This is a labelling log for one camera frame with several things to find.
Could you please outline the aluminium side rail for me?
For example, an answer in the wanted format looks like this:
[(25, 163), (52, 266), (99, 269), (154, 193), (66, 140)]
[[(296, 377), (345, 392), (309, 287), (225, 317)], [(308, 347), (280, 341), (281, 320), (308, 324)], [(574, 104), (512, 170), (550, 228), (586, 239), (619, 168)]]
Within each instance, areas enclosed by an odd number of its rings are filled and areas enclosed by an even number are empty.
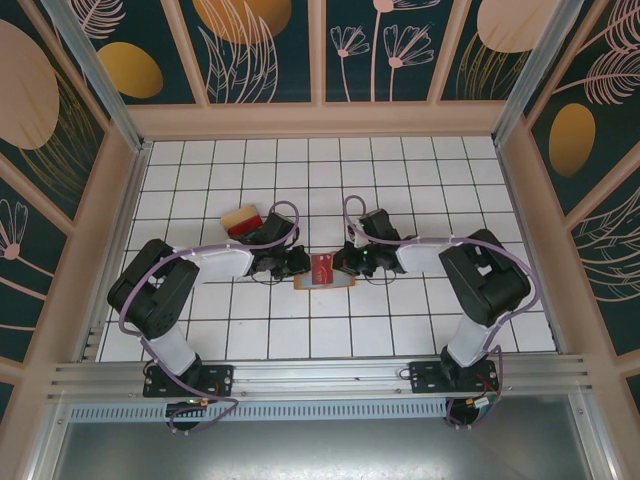
[(552, 198), (540, 156), (527, 140), (511, 138), (498, 148), (510, 195), (524, 233), (526, 249), (532, 267), (541, 284), (541, 303), (559, 348), (566, 351), (566, 342), (558, 323), (553, 287), (552, 252), (557, 240), (559, 217), (557, 201)]

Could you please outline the red card with gold print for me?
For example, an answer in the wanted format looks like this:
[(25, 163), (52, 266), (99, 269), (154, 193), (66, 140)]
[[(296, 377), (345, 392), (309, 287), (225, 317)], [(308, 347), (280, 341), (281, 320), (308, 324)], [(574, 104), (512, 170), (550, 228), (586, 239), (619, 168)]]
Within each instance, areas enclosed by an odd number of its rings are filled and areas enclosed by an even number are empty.
[(333, 255), (331, 253), (311, 256), (311, 282), (314, 286), (331, 285), (334, 281)]

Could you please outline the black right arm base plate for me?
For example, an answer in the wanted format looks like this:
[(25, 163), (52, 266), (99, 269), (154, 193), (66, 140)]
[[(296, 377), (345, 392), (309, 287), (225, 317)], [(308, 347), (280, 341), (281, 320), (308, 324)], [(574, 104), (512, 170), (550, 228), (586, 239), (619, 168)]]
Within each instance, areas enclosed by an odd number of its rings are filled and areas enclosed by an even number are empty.
[(454, 361), (411, 362), (409, 380), (413, 393), (480, 395), (500, 387), (496, 365), (486, 358), (470, 367), (460, 367)]

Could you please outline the grey metal sheet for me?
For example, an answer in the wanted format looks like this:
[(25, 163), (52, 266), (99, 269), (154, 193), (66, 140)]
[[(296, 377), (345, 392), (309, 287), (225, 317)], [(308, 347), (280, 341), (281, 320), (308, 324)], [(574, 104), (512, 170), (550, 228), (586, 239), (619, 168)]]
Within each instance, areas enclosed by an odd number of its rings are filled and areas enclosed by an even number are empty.
[(594, 480), (571, 431), (455, 431), (439, 419), (73, 424), (54, 480)]

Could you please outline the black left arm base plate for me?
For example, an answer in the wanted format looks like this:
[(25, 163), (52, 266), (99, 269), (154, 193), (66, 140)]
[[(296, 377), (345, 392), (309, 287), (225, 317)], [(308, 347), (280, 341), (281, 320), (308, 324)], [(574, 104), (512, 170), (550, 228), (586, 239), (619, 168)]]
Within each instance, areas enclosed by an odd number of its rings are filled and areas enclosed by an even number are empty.
[[(233, 385), (231, 365), (196, 365), (178, 379), (192, 389), (208, 395), (229, 397)], [(144, 372), (142, 395), (144, 398), (187, 398), (196, 394), (176, 384), (159, 366), (149, 366)]]

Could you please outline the aluminium mounting rail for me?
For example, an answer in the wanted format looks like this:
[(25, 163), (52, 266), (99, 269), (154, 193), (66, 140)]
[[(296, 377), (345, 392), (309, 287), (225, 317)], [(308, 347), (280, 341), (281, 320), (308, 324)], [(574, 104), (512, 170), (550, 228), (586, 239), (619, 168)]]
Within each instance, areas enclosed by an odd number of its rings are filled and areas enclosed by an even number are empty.
[[(408, 357), (236, 361), (232, 396), (241, 401), (408, 398)], [(58, 364), (45, 387), (53, 401), (141, 401), (142, 362)], [(506, 354), (504, 396), (584, 393), (593, 382), (579, 355)]]

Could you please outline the aluminium corner post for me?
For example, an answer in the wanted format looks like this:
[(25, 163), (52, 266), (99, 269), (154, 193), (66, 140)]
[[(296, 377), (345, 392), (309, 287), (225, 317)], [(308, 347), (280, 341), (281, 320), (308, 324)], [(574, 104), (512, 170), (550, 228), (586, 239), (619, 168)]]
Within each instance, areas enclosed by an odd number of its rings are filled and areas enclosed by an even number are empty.
[(551, 70), (551, 64), (571, 29), (575, 25), (581, 25), (578, 18), (584, 5), (588, 4), (589, 11), (594, 2), (595, 0), (557, 1), (493, 128), (491, 138), (496, 149), (500, 149), (508, 139), (536, 88)]
[(148, 143), (140, 134), (127, 107), (116, 90), (113, 82), (100, 61), (96, 50), (77, 22), (74, 12), (66, 0), (41, 0), (53, 24), (83, 68), (111, 119), (118, 127), (126, 143), (136, 153), (141, 152)]

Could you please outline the plain red card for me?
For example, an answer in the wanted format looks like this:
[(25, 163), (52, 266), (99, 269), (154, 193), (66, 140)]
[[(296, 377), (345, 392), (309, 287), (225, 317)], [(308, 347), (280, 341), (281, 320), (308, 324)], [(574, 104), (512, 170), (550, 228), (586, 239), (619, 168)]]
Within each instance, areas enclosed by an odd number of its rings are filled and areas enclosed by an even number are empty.
[(229, 216), (225, 218), (225, 229), (230, 238), (251, 234), (263, 225), (259, 215)]

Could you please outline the tan leather card holder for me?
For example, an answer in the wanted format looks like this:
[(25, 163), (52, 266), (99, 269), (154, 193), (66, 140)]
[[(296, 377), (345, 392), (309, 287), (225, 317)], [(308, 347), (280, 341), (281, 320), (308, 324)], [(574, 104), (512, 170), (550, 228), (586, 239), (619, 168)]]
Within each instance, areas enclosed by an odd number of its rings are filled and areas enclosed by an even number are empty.
[(356, 279), (349, 275), (334, 270), (334, 281), (327, 286), (314, 286), (311, 282), (311, 270), (305, 274), (296, 275), (294, 277), (295, 290), (321, 290), (334, 288), (349, 288), (354, 286)]

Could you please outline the green circuit board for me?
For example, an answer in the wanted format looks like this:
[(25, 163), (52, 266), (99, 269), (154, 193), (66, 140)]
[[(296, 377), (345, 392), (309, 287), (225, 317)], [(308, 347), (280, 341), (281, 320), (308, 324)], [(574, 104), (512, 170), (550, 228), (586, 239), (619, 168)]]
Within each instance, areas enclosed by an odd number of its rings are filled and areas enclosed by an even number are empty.
[(486, 395), (474, 398), (471, 401), (471, 407), (477, 413), (476, 420), (486, 416), (490, 410), (500, 401), (498, 395)]

